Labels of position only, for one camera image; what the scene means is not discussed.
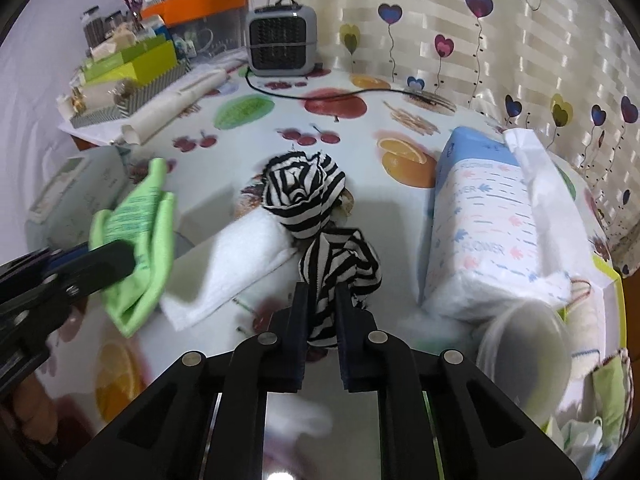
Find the person's left hand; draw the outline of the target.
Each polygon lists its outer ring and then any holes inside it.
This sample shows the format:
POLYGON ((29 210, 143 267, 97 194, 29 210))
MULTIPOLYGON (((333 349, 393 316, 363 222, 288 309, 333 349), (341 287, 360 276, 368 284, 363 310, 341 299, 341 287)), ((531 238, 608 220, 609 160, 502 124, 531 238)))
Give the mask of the person's left hand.
POLYGON ((58 431, 58 414, 53 400, 35 374, 26 377, 1 404, 1 420, 10 431, 28 440, 49 444, 58 431))

